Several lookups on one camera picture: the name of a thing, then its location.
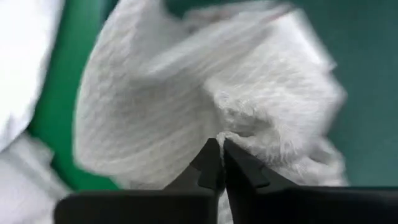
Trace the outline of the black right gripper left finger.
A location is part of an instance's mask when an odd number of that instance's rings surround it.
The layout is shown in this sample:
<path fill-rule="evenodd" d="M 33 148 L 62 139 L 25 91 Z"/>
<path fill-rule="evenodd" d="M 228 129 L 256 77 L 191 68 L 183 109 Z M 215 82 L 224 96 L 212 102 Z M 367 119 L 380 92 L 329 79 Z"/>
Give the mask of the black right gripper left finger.
<path fill-rule="evenodd" d="M 197 156 L 187 168 L 164 190 L 224 190 L 224 170 L 220 154 L 220 145 L 209 138 Z"/>

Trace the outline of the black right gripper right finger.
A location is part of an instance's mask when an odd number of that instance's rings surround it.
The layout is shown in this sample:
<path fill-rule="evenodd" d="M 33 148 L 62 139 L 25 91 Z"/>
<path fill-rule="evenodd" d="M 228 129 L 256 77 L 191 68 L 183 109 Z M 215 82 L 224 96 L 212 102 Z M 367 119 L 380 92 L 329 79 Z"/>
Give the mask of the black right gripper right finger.
<path fill-rule="evenodd" d="M 246 185 L 255 190 L 263 190 L 266 187 L 284 189 L 297 186 L 289 179 L 268 168 L 262 161 L 242 149 L 232 140 L 225 140 L 223 149 L 226 182 L 228 184 L 232 184 L 235 187 Z"/>

